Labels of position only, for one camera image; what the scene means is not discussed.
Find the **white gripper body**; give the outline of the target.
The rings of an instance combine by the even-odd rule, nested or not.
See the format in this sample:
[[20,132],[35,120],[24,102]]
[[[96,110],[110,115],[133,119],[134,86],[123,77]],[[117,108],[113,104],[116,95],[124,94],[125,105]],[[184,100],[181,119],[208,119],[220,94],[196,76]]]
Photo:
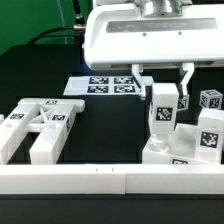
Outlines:
[[224,4],[184,2],[180,14],[145,3],[99,2],[89,14],[85,62],[93,70],[224,65]]

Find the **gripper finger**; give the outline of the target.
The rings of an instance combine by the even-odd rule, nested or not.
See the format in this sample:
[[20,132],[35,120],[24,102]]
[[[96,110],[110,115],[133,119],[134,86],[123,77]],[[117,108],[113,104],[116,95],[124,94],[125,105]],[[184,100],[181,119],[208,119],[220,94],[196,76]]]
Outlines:
[[146,85],[141,76],[141,73],[143,72],[143,65],[142,64],[133,64],[131,71],[132,71],[132,77],[133,77],[136,85],[140,89],[139,95],[142,100],[145,100],[146,99]]
[[194,73],[193,63],[182,63],[180,66],[180,76],[182,77],[181,82],[177,85],[179,91],[179,97],[183,98],[188,94],[187,85]]

